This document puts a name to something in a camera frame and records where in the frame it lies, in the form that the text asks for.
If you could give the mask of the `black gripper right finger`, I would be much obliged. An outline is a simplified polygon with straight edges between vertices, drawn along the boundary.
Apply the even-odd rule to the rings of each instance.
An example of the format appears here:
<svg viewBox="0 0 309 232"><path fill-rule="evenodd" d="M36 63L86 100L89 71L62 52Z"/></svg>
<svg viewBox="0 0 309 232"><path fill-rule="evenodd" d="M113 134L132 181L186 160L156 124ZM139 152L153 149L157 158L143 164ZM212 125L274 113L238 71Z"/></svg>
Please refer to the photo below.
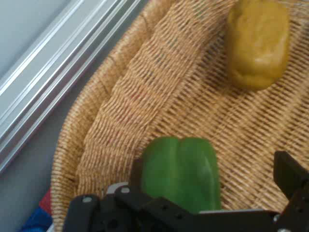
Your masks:
<svg viewBox="0 0 309 232"><path fill-rule="evenodd" d="M279 232L309 230L309 172L286 151L276 151L274 182L288 199L288 204L275 221Z"/></svg>

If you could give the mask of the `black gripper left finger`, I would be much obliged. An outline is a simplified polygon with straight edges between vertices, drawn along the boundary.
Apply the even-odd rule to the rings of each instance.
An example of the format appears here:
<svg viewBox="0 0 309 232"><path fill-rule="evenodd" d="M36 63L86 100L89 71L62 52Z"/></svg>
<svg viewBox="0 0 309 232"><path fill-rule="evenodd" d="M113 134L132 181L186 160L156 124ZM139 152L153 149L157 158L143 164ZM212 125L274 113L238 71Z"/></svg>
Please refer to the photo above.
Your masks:
<svg viewBox="0 0 309 232"><path fill-rule="evenodd" d="M171 201L152 198L121 184L103 199L94 194L75 197L69 205L65 232L197 232L197 214Z"/></svg>

